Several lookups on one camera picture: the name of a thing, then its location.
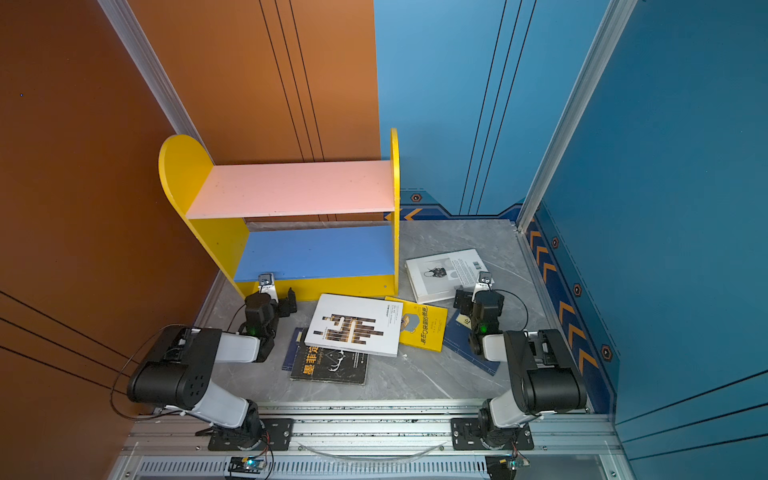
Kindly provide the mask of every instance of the yellow book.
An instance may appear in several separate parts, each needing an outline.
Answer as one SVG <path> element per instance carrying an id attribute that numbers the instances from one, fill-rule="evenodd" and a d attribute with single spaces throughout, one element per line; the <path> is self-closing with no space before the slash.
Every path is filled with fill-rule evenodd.
<path id="1" fill-rule="evenodd" d="M 402 303 L 400 343 L 433 352 L 442 351 L 442 337 L 445 335 L 448 309 L 419 305 L 391 296 L 387 296 L 385 300 Z"/>

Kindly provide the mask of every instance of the black book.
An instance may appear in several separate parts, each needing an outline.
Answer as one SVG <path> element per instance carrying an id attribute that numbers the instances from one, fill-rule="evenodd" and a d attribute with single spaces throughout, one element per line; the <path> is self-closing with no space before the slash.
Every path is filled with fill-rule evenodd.
<path id="1" fill-rule="evenodd" d="M 302 331 L 296 360 L 290 373 L 291 379 L 352 385 L 362 385 L 366 382 L 367 354 L 308 346 L 304 343 L 306 331 L 307 329 Z"/>

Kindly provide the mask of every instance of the chevron pattern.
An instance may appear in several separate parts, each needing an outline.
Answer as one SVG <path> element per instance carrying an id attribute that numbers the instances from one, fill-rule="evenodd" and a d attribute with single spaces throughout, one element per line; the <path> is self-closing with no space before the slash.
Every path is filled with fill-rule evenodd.
<path id="1" fill-rule="evenodd" d="M 600 357 L 596 355 L 597 350 L 584 328 L 583 319 L 571 297 L 571 291 L 559 272 L 558 262 L 536 219 L 531 222 L 527 234 L 531 253 L 547 287 L 552 306 L 558 312 L 558 319 L 568 339 L 568 345 L 571 347 L 571 354 L 587 384 L 594 410 L 599 413 L 609 413 L 614 396 L 604 379 L 605 372 L 601 371 L 601 362 L 598 362 Z"/>

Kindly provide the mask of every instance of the book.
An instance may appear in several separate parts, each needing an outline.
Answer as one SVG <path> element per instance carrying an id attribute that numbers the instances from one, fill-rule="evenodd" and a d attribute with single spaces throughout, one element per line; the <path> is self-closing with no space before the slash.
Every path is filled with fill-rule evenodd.
<path id="1" fill-rule="evenodd" d="M 300 326 L 293 329 L 293 337 L 288 344 L 288 350 L 286 350 L 286 358 L 283 360 L 283 370 L 290 372 L 293 370 L 293 361 L 296 360 L 296 352 L 299 350 L 299 344 L 301 343 L 302 330 Z"/>
<path id="2" fill-rule="evenodd" d="M 400 300 L 387 296 L 384 300 L 402 303 L 402 322 L 400 323 L 400 343 L 416 348 L 442 351 L 442 337 L 448 309 L 432 305 Z"/>
<path id="3" fill-rule="evenodd" d="M 300 336 L 306 336 L 306 329 L 300 330 Z M 368 356 L 365 353 L 308 346 L 302 340 L 298 345 L 291 379 L 353 385 L 366 382 Z"/>
<path id="4" fill-rule="evenodd" d="M 472 352 L 472 348 L 469 346 L 469 333 L 471 331 L 472 326 L 469 322 L 469 317 L 462 315 L 456 310 L 445 325 L 445 338 L 442 341 L 443 345 L 463 356 L 481 370 L 484 370 L 491 375 L 495 375 L 498 371 L 499 362 L 491 362 L 490 360 L 486 360 L 485 357 L 475 355 Z"/>
<path id="5" fill-rule="evenodd" d="M 472 290 L 478 273 L 487 271 L 474 248 L 412 258 L 406 260 L 406 270 L 417 303 L 450 300 L 457 289 Z"/>
<path id="6" fill-rule="evenodd" d="M 304 342 L 345 352 L 397 356 L 402 303 L 324 293 Z"/>

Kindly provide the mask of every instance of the blue book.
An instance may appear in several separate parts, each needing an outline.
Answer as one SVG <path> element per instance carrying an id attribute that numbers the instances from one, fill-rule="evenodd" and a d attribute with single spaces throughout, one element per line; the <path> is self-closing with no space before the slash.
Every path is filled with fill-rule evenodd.
<path id="1" fill-rule="evenodd" d="M 283 370 L 290 372 L 293 370 L 293 363 L 296 361 L 296 352 L 299 351 L 299 344 L 301 343 L 301 336 L 303 328 L 298 326 L 293 330 L 293 338 L 288 344 L 288 351 L 286 352 L 286 358 L 283 360 Z"/>
<path id="2" fill-rule="evenodd" d="M 445 324 L 445 336 L 443 337 L 442 344 L 474 363 L 478 368 L 485 370 L 491 375 L 495 375 L 499 362 L 491 362 L 472 352 L 472 349 L 469 347 L 470 331 L 469 325 L 462 323 L 459 319 L 458 310 L 456 310 L 448 323 Z"/>

